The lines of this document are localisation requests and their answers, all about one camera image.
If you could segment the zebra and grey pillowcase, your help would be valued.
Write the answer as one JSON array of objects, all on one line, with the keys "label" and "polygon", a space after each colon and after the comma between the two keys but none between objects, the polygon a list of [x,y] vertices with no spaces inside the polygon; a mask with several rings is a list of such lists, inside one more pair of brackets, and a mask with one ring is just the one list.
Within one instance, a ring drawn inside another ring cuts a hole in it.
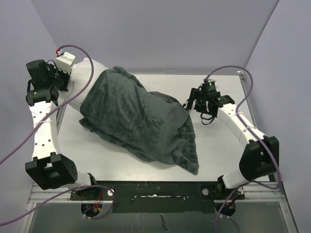
[{"label": "zebra and grey pillowcase", "polygon": [[147,91],[122,67],[103,71],[81,104],[80,124],[144,162],[199,171],[189,112],[175,98]]}]

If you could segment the white pillow insert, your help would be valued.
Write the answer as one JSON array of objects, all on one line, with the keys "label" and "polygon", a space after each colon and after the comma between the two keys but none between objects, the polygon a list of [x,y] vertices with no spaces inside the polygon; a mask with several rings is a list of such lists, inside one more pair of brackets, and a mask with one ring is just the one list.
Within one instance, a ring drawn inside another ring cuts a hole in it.
[{"label": "white pillow insert", "polygon": [[[80,107],[82,103],[84,102],[86,96],[88,95],[90,89],[92,88],[92,86],[94,85],[98,77],[105,70],[108,69],[103,64],[95,60],[92,60],[92,62],[94,65],[94,74],[93,74],[90,84],[78,97],[76,97],[74,100],[72,100],[69,103],[69,105],[78,112],[80,111]],[[83,89],[83,87],[85,87],[85,85],[89,81],[90,75],[91,75],[90,61],[88,58],[84,58],[83,61],[76,63],[72,67],[70,79],[69,79],[68,86],[67,86],[68,91],[67,92],[59,91],[59,97],[62,100],[67,101],[73,96],[75,96],[77,93],[79,93]]]}]

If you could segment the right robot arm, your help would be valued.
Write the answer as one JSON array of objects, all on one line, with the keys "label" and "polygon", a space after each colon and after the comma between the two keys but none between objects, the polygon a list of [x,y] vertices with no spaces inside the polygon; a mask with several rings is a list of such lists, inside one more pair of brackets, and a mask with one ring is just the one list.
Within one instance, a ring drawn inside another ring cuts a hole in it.
[{"label": "right robot arm", "polygon": [[268,137],[248,121],[229,95],[222,96],[217,91],[214,81],[192,88],[184,107],[199,112],[204,125],[218,118],[244,149],[238,168],[219,178],[220,184],[216,186],[219,197],[226,199],[233,194],[234,188],[277,171],[279,141],[274,136]]}]

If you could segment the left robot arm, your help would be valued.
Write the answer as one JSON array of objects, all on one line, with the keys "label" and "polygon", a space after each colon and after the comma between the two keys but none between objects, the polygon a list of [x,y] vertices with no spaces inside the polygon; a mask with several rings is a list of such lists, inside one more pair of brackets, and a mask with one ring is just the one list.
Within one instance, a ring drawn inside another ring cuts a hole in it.
[{"label": "left robot arm", "polygon": [[81,188],[89,200],[98,196],[99,187],[90,173],[77,170],[75,163],[61,153],[58,143],[57,111],[59,91],[68,91],[69,76],[75,58],[56,58],[27,63],[31,76],[26,101],[33,118],[34,151],[25,164],[27,174],[43,189]]}]

